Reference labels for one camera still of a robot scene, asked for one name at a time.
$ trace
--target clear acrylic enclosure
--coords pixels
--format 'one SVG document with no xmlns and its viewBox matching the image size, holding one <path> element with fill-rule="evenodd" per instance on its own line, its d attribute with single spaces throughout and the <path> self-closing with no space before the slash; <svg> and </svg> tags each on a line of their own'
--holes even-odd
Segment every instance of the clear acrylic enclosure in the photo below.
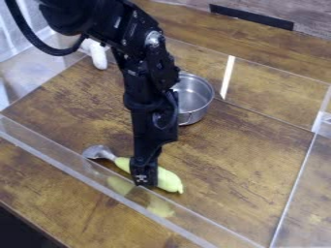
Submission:
<svg viewBox="0 0 331 248">
<path fill-rule="evenodd" d="M 166 42 L 182 71 L 204 77 L 216 92 L 204 119 L 180 128 L 180 140 L 161 154 L 160 165 L 182 179 L 181 195 L 134 187 L 129 176 L 86 161 L 81 150 L 5 112 L 0 137 L 201 247 L 329 245 L 329 84 Z M 108 121 L 124 125 L 114 115 Z M 68 133 L 74 129 L 62 125 Z"/>
</svg>

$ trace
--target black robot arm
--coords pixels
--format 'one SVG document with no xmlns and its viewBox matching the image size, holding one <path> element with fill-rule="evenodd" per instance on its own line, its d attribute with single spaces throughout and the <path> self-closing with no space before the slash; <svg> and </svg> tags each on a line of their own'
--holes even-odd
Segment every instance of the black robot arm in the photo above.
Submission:
<svg viewBox="0 0 331 248">
<path fill-rule="evenodd" d="M 130 174 L 137 185 L 156 186 L 161 146 L 177 140 L 178 99 L 170 87 L 180 71 L 156 20 L 125 0 L 38 0 L 49 26 L 64 35 L 81 35 L 73 47 L 60 50 L 33 36 L 16 1 L 5 2 L 24 36 L 52 55 L 73 52 L 86 37 L 110 45 L 124 77 L 124 105 L 132 114 Z"/>
</svg>

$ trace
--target stainless steel bowl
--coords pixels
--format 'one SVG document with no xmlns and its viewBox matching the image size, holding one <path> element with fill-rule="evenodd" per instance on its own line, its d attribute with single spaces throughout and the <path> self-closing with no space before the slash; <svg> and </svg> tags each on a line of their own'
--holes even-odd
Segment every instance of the stainless steel bowl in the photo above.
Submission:
<svg viewBox="0 0 331 248">
<path fill-rule="evenodd" d="M 178 92 L 180 126 L 197 122 L 206 113 L 214 92 L 208 81 L 192 74 L 180 73 L 180 82 L 172 87 Z"/>
</svg>

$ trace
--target black cable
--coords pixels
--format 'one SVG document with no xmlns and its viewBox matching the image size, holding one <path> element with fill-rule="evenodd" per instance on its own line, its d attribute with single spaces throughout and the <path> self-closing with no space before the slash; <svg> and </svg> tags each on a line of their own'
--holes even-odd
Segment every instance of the black cable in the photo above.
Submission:
<svg viewBox="0 0 331 248">
<path fill-rule="evenodd" d="M 28 39 L 28 41 L 45 53 L 48 53 L 49 55 L 53 56 L 65 56 L 69 55 L 72 52 L 74 52 L 81 43 L 84 42 L 84 40 L 88 38 L 86 35 L 81 35 L 80 38 L 77 39 L 76 43 L 73 44 L 72 47 L 65 48 L 65 49 L 57 49 L 53 48 L 50 46 L 48 46 L 34 35 L 30 27 L 28 26 L 24 16 L 21 14 L 21 10 L 18 7 L 18 4 L 16 2 L 16 0 L 5 0 L 5 4 L 8 6 L 9 12 L 13 16 L 14 22 L 17 24 L 17 27 L 20 29 L 20 31 L 22 32 L 25 38 Z"/>
</svg>

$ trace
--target metal spoon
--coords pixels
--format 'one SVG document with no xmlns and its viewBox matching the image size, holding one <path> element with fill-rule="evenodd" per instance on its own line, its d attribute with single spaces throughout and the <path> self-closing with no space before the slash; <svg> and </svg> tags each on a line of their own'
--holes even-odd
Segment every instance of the metal spoon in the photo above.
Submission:
<svg viewBox="0 0 331 248">
<path fill-rule="evenodd" d="M 88 159 L 106 159 L 112 162 L 116 160 L 116 156 L 105 145 L 92 145 L 81 153 Z"/>
</svg>

